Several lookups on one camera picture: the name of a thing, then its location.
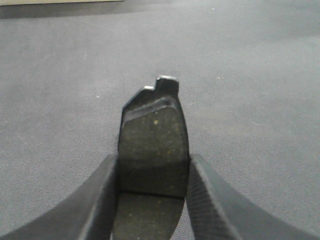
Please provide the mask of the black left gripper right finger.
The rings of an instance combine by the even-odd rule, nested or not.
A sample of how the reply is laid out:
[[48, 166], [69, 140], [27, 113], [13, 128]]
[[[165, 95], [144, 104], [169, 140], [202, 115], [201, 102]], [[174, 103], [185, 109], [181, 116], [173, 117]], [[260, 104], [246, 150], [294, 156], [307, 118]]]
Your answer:
[[190, 156], [186, 203], [196, 240], [317, 240], [249, 201], [199, 154]]

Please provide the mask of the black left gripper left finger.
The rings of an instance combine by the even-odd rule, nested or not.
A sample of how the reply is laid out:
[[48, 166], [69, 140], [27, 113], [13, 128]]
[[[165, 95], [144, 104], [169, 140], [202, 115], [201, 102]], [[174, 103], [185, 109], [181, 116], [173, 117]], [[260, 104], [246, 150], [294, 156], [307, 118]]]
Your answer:
[[2, 240], [108, 240], [116, 212], [116, 155], [108, 155], [65, 200]]

